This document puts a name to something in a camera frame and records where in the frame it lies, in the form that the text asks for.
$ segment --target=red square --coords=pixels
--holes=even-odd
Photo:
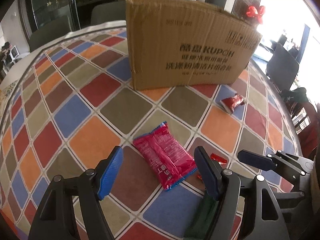
[[[268,109],[269,109],[269,118],[282,131],[282,116],[281,116],[281,114],[270,103],[268,103]]]
[[[259,80],[257,80],[253,75],[250,75],[250,85],[252,85],[256,90],[258,90],[262,95],[266,96],[266,87]]]
[[[235,219],[233,220],[233,226],[231,229],[230,237],[229,239],[232,239],[232,237],[235,235],[235,233],[238,231],[238,228],[240,226],[242,218],[239,216],[235,216]]]
[[[211,98],[218,85],[193,85],[192,87],[198,90],[201,94]]]
[[[32,224],[33,218],[36,215],[36,208],[33,205],[32,201],[29,200],[26,209],[24,211],[24,215],[26,216],[26,218],[28,219],[30,225]]]
[[[79,232],[79,236],[81,240],[89,240],[89,237],[87,235],[87,232],[84,231],[81,226],[79,226],[79,224],[77,223],[77,228],[78,228],[78,232]]]
[[[120,85],[121,84],[117,80],[106,75],[105,73],[102,73],[85,87],[83,87],[80,92],[94,107],[97,107],[118,87],[120,87]]]
[[[21,105],[22,105],[22,100],[21,100],[21,96],[19,96],[17,101],[14,103],[14,105],[11,108],[11,120],[13,120],[13,118],[16,116],[16,114],[19,111]]]
[[[168,238],[147,228],[142,223],[134,223],[131,228],[120,238],[120,240],[168,240]]]
[[[20,161],[28,145],[29,145],[29,136],[27,133],[26,126],[23,126],[20,133],[17,135],[16,139],[14,140],[14,148],[16,150],[18,161]]]
[[[44,62],[46,62],[48,58],[44,57],[43,59],[41,59],[36,65],[35,65],[35,69],[37,69],[38,67],[40,67]]]
[[[11,228],[11,230],[17,235],[18,231],[16,226],[14,225],[14,223],[10,220],[10,218],[7,217],[6,214],[4,214],[4,212],[0,209],[0,213],[4,218],[4,221],[8,224],[8,226]]]
[[[61,145],[61,139],[49,122],[33,142],[42,167],[45,167]]]
[[[245,123],[263,139],[267,134],[267,119],[248,104]]]
[[[104,40],[103,42],[101,42],[100,44],[111,47],[113,45],[116,45],[117,43],[123,41],[124,39],[119,38],[119,37],[111,37],[109,39]]]
[[[292,190],[293,185],[289,181],[287,181],[286,179],[281,178],[280,188],[284,192],[288,193],[288,192],[290,192]]]
[[[28,85],[30,85],[33,80],[36,78],[35,74],[32,73],[30,77],[28,77],[28,79],[23,83],[22,88],[25,89]]]
[[[61,57],[60,59],[58,59],[56,62],[55,62],[55,65],[57,67],[61,67],[63,64],[65,64],[68,60],[74,58],[76,55],[71,53],[71,52],[68,52],[66,55],[64,55],[63,57]]]

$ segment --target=black chair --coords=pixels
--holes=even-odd
[[[91,25],[117,20],[125,20],[125,0],[99,4],[92,10]]]
[[[281,34],[278,42],[272,42],[271,48],[272,48],[273,50],[276,50],[276,47],[277,47],[277,44],[278,44],[278,43],[283,46],[286,41],[287,41],[287,37],[286,37],[285,35]]]
[[[266,74],[272,83],[279,91],[290,90],[298,70],[299,63],[278,43],[266,69]]]
[[[60,38],[71,31],[73,30],[67,15],[47,23],[31,34],[29,39],[30,52],[33,52],[44,44]]]

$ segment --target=screw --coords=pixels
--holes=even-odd
[[[264,181],[264,177],[262,175],[257,175],[257,180],[258,181]]]
[[[85,174],[87,174],[87,175],[92,175],[92,174],[94,174],[94,169],[88,169],[88,170],[86,170],[86,171],[85,171]]]
[[[229,170],[229,169],[224,169],[224,170],[223,170],[223,173],[224,173],[225,175],[227,175],[227,176],[230,176],[230,175],[232,174],[232,171]]]
[[[58,182],[58,181],[61,180],[61,176],[60,176],[60,175],[56,175],[56,176],[53,177],[53,180],[54,180],[55,182]]]

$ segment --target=person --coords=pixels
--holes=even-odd
[[[10,53],[10,48],[11,48],[11,45],[8,41],[1,47],[1,51],[0,51],[0,61],[1,62],[3,60],[7,59],[7,56]]]

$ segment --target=colorful checkered tablecloth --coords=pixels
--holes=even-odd
[[[36,208],[56,174],[80,175],[108,157],[115,145],[124,162],[101,207],[116,239],[181,239],[204,194],[196,174],[162,190],[132,139],[167,121],[190,154],[197,146],[228,159],[249,178],[262,173],[274,191],[292,185],[272,171],[239,163],[247,149],[266,155],[298,154],[291,120],[256,67],[249,63],[231,86],[195,85],[134,91],[126,29],[107,29],[64,41],[42,52],[18,81],[2,117],[1,212],[27,239]],[[219,103],[235,92],[246,98],[232,116]],[[239,199],[232,239],[239,231]],[[79,199],[74,198],[82,240],[88,239]]]

